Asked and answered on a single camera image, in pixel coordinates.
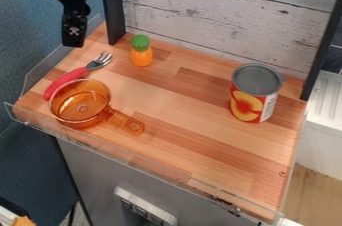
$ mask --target peach image on label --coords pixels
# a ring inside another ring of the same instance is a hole
[[[263,104],[256,97],[241,91],[234,91],[230,106],[234,116],[238,119],[252,121],[259,116],[259,114],[255,112],[262,111]]]

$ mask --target wooden plank wall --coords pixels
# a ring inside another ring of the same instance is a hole
[[[127,29],[305,77],[335,0],[124,0]]]

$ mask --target utensil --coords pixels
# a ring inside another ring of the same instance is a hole
[[[139,136],[145,125],[110,107],[109,88],[97,80],[76,79],[60,86],[52,95],[49,107],[63,125],[85,129],[107,120]]]
[[[44,99],[49,100],[53,92],[60,87],[61,85],[70,82],[72,80],[83,77],[88,71],[96,70],[106,66],[113,59],[113,55],[111,53],[103,51],[98,57],[88,63],[87,66],[77,68],[73,71],[68,72],[62,77],[55,80],[44,92]]]

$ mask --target green cap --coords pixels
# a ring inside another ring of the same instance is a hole
[[[136,35],[131,39],[131,45],[137,51],[146,51],[150,46],[150,38],[146,35]]]

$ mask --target metal can lid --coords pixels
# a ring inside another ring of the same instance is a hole
[[[266,96],[279,91],[283,84],[283,78],[271,67],[259,63],[249,63],[234,71],[233,82],[238,89],[247,94]]]

